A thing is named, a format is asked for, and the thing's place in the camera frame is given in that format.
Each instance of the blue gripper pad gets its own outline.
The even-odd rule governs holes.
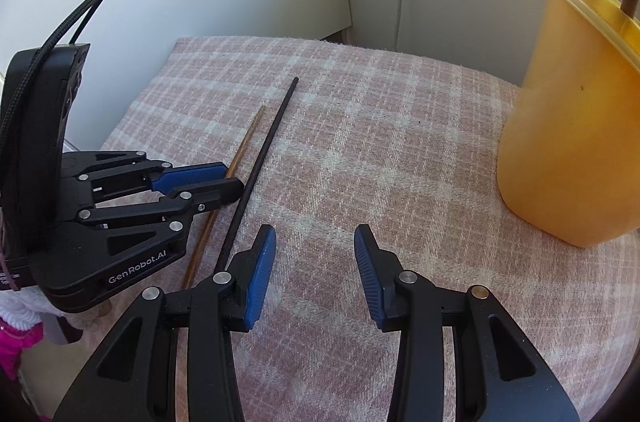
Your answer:
[[[353,248],[356,255],[362,288],[367,299],[369,314],[378,328],[382,330],[385,322],[384,299],[382,293],[382,283],[378,278],[378,273],[373,265],[373,260],[369,252],[369,247],[362,234],[362,227],[357,227],[353,235]]]
[[[174,188],[219,180],[225,174],[226,166],[222,162],[172,167],[164,170],[158,180],[151,183],[151,189],[167,195]]]
[[[251,278],[246,294],[246,313],[244,314],[244,325],[248,330],[254,327],[255,322],[260,319],[262,305],[267,294],[267,286],[271,277],[273,259],[276,256],[276,230],[270,225],[267,236],[262,243],[260,256],[255,264],[254,275]]]

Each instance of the small screw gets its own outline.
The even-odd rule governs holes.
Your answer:
[[[228,272],[218,272],[213,275],[213,281],[218,283],[219,285],[224,285],[225,283],[229,283],[231,281],[231,274]]]
[[[144,299],[156,299],[160,295],[160,289],[158,287],[148,287],[142,291],[142,297]]]
[[[473,287],[471,287],[471,294],[478,299],[487,299],[489,297],[489,289],[482,285],[473,285]]]
[[[400,281],[402,281],[402,283],[415,283],[416,281],[418,281],[418,275],[415,274],[415,272],[411,272],[411,271],[402,271],[398,277],[400,278]]]

